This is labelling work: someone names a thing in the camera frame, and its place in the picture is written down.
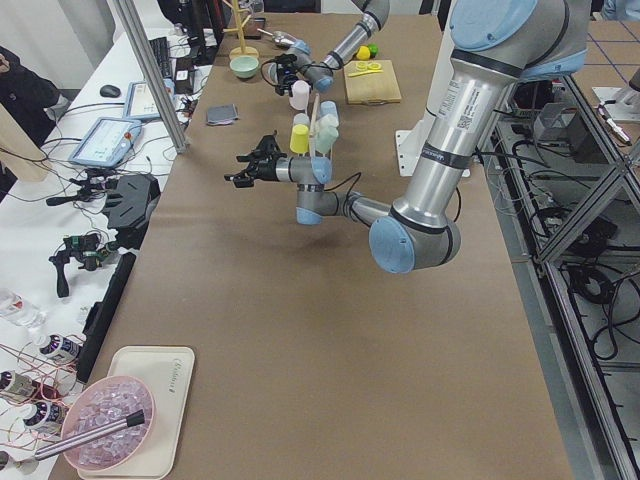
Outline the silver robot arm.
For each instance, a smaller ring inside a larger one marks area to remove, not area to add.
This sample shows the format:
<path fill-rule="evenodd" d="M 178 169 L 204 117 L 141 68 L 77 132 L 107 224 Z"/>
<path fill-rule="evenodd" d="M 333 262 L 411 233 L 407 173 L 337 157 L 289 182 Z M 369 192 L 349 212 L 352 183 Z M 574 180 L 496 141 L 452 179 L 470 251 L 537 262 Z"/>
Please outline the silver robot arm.
<path fill-rule="evenodd" d="M 362 12 L 345 37 L 321 61 L 312 58 L 311 47 L 294 38 L 285 44 L 285 51 L 265 61 L 260 72 L 263 79 L 280 96 L 293 96 L 293 85 L 302 80 L 318 93 L 325 93 L 334 84 L 334 73 L 342 70 L 358 48 L 382 30 L 390 12 L 388 1 L 353 1 Z"/>
<path fill-rule="evenodd" d="M 448 30 L 452 77 L 418 154 L 406 192 L 391 204 L 325 188 L 329 166 L 310 154 L 290 157 L 267 135 L 230 176 L 238 188 L 256 181 L 297 187 L 297 219 L 314 225 L 343 215 L 365 224 L 377 265 L 408 273 L 452 260 L 460 246 L 446 208 L 505 90 L 517 82 L 557 78 L 585 61 L 587 1 L 459 1 Z"/>

